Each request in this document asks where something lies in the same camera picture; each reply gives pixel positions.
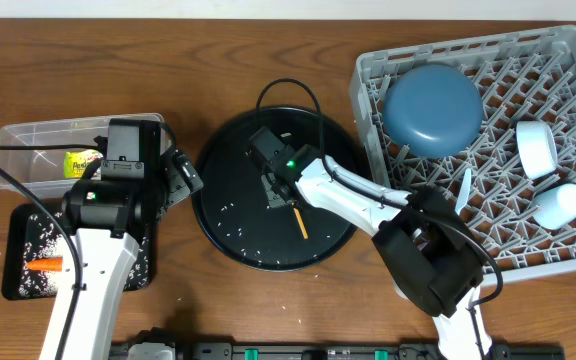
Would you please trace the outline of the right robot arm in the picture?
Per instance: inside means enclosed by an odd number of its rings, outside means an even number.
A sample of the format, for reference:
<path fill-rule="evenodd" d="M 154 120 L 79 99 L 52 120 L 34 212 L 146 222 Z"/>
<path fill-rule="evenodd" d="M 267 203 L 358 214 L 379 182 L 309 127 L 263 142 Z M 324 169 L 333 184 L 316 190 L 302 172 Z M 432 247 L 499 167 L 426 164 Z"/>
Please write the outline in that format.
<path fill-rule="evenodd" d="M 272 191 L 327 210 L 370 235 L 401 296 L 432 316 L 446 359 L 486 359 L 492 340 L 478 312 L 489 256 L 438 192 L 393 190 L 305 145 L 253 146 Z"/>

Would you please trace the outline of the light blue cup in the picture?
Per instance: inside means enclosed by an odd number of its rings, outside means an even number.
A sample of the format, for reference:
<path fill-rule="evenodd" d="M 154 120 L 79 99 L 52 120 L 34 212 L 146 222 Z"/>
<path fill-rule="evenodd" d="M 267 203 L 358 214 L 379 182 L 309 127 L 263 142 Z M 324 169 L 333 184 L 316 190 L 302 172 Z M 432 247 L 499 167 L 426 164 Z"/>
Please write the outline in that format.
<path fill-rule="evenodd" d="M 543 228 L 557 230 L 576 218 L 576 184 L 563 184 L 537 195 L 534 220 Z"/>

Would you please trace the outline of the wooden chopstick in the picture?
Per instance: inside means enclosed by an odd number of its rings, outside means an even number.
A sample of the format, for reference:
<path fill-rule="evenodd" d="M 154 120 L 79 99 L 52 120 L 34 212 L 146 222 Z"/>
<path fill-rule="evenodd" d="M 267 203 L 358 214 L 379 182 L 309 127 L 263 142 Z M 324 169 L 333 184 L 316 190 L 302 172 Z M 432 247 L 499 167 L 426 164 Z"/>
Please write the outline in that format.
<path fill-rule="evenodd" d="M 308 234 L 307 229 L 305 227 L 305 223 L 303 221 L 300 210 L 297 207 L 293 207 L 293 211 L 294 211 L 295 218 L 297 220 L 297 224 L 299 226 L 299 229 L 301 231 L 303 239 L 305 239 L 305 240 L 309 239 L 309 234 Z"/>

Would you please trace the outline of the orange carrot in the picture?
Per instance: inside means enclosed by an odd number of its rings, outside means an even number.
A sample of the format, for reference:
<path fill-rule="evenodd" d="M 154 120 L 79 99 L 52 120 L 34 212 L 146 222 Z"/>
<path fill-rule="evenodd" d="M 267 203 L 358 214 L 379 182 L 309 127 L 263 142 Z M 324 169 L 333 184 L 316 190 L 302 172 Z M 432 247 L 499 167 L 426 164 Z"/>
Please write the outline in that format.
<path fill-rule="evenodd" d="M 26 264 L 28 270 L 40 272 L 61 272 L 62 267 L 63 259 L 61 257 L 36 259 Z"/>

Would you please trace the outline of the yellow foil snack wrapper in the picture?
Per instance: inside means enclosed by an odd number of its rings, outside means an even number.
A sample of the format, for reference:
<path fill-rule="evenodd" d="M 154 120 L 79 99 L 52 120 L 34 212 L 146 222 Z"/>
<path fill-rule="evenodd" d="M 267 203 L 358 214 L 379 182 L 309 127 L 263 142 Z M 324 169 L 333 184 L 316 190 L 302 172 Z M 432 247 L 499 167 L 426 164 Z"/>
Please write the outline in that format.
<path fill-rule="evenodd" d="M 96 150 L 88 149 L 79 152 L 66 152 L 63 161 L 63 176 L 65 179 L 80 178 L 87 166 L 94 160 L 102 158 Z"/>

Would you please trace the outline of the white plastic knife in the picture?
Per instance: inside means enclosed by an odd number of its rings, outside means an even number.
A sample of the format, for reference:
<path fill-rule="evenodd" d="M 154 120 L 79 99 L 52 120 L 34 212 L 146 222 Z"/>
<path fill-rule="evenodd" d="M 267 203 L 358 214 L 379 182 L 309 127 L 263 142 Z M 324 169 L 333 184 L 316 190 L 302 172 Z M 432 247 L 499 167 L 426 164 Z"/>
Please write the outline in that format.
<path fill-rule="evenodd" d="M 472 170 L 470 168 L 466 168 L 464 170 L 461 187 L 455 203 L 455 213 L 457 215 L 461 214 L 461 211 L 465 208 L 465 206 L 469 201 L 471 185 L 472 185 Z"/>

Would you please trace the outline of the dark blue plate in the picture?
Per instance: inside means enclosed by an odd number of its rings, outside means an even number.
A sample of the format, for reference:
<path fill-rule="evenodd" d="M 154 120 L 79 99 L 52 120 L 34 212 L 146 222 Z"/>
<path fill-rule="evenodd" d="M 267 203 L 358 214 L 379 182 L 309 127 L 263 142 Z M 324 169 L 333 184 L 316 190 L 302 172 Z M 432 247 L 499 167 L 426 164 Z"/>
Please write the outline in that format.
<path fill-rule="evenodd" d="M 444 158 L 465 150 L 478 137 L 483 119 L 477 87 L 446 65 L 405 73 L 389 88 L 382 106 L 390 139 L 421 158 Z"/>

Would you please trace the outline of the light blue bowl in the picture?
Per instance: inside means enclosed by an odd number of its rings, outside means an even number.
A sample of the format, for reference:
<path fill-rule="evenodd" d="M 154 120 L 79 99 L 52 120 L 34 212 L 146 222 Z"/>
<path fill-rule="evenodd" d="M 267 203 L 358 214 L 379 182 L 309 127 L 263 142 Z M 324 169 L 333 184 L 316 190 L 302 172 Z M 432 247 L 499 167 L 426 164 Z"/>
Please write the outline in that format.
<path fill-rule="evenodd" d="M 517 148 L 527 178 L 553 173 L 558 154 L 550 126 L 543 121 L 520 121 L 516 126 Z"/>

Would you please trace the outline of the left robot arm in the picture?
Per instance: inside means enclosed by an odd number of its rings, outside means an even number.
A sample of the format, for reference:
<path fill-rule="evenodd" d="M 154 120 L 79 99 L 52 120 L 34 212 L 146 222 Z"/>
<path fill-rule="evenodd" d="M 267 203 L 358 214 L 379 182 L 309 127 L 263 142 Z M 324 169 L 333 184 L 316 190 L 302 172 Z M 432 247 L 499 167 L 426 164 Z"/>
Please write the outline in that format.
<path fill-rule="evenodd" d="M 66 243 L 43 359 L 105 359 L 141 242 L 203 186 L 161 121 L 113 119 L 99 163 L 64 195 Z"/>

